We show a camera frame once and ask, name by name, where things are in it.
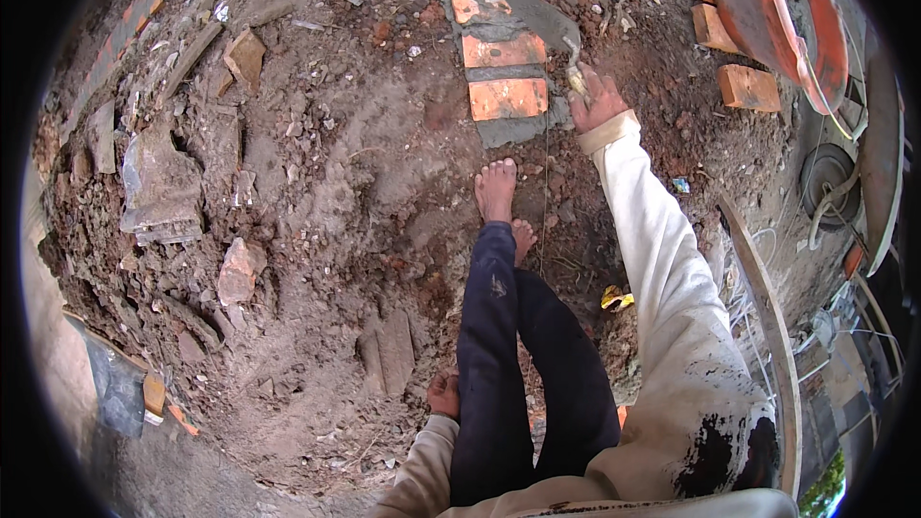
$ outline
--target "white long-sleeve shirt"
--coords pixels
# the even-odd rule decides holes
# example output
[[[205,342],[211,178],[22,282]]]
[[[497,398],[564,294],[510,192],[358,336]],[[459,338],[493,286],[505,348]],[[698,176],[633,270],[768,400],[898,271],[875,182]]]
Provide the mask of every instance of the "white long-sleeve shirt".
[[[637,304],[643,383],[620,443],[584,477],[557,477],[467,508],[448,508],[459,426],[432,417],[376,518],[498,518],[554,510],[580,516],[794,518],[776,489],[731,491],[759,420],[775,421],[732,340],[729,317],[678,202],[649,168],[632,110],[580,137],[614,214]]]

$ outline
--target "trowel blade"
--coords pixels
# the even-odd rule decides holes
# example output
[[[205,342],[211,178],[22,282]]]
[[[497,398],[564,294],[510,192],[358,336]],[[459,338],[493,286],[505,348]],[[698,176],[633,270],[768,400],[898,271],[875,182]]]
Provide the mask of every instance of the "trowel blade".
[[[521,18],[550,48],[572,53],[568,38],[576,48],[582,47],[579,26],[544,0],[506,0],[514,16]]]

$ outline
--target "trowel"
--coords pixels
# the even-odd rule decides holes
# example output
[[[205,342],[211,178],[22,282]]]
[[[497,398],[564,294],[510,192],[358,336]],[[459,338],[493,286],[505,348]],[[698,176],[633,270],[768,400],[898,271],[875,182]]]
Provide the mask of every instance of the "trowel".
[[[521,18],[524,24],[529,26],[550,48],[569,52],[569,66],[567,67],[569,86],[588,102],[590,100],[589,89],[586,87],[585,76],[576,66],[576,63],[579,62],[579,52],[582,49],[582,33],[579,32],[576,21],[544,0],[506,0],[506,2],[512,7],[513,15]]]

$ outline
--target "white sleeve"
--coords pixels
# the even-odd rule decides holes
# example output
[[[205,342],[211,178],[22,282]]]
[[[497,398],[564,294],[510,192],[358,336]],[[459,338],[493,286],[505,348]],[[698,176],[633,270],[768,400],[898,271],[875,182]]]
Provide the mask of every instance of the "white sleeve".
[[[620,445],[589,472],[602,472],[628,501],[728,491],[759,421],[770,421],[762,430],[775,440],[774,409],[732,340],[691,225],[650,170],[636,116],[627,111],[610,122],[614,142],[592,158],[636,300],[643,380]]]
[[[367,512],[368,518],[433,518],[450,504],[451,457],[460,426],[430,416],[416,435],[393,488]]]

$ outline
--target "bare foot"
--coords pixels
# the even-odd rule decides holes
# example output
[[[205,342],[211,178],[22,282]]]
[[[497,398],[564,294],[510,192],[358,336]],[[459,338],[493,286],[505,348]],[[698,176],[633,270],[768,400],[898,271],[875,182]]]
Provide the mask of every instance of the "bare foot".
[[[512,237],[515,239],[515,268],[518,268],[528,250],[537,242],[537,236],[531,223],[516,218],[512,221]]]
[[[473,193],[483,221],[512,222],[512,195],[515,194],[515,173],[518,167],[511,158],[484,166],[473,181]]]

